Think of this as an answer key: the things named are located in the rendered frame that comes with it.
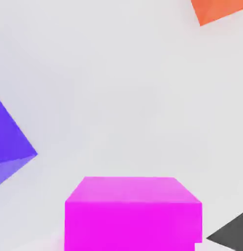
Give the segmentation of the small magenta cube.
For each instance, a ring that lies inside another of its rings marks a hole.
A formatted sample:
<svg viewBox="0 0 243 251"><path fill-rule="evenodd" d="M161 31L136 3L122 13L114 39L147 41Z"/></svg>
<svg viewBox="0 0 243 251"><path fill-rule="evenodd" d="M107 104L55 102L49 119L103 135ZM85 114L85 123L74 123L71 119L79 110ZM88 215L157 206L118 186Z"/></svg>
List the small magenta cube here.
<svg viewBox="0 0 243 251"><path fill-rule="evenodd" d="M64 251L195 251L202 203L173 177L85 177L65 201Z"/></svg>

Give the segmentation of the large black box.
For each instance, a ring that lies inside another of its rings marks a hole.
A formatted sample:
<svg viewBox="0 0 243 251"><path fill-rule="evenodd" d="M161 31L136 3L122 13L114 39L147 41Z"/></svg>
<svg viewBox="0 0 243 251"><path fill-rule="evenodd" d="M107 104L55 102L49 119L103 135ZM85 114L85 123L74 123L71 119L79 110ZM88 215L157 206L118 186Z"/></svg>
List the large black box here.
<svg viewBox="0 0 243 251"><path fill-rule="evenodd" d="M206 239L234 251L243 251L243 213L212 233Z"/></svg>

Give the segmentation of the large purple box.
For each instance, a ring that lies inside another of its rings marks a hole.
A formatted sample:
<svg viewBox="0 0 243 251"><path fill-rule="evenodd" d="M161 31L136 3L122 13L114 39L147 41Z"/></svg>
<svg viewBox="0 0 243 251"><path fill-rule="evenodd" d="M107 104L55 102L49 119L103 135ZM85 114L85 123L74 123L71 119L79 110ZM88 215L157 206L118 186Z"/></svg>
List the large purple box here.
<svg viewBox="0 0 243 251"><path fill-rule="evenodd" d="M37 155L0 101L0 185Z"/></svg>

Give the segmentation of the large orange box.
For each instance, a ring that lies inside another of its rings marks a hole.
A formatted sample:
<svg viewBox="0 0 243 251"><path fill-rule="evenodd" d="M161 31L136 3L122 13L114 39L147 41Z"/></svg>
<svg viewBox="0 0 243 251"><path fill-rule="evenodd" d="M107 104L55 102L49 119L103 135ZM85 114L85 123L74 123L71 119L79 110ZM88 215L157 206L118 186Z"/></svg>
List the large orange box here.
<svg viewBox="0 0 243 251"><path fill-rule="evenodd" d="M200 26L243 10L243 0L191 0Z"/></svg>

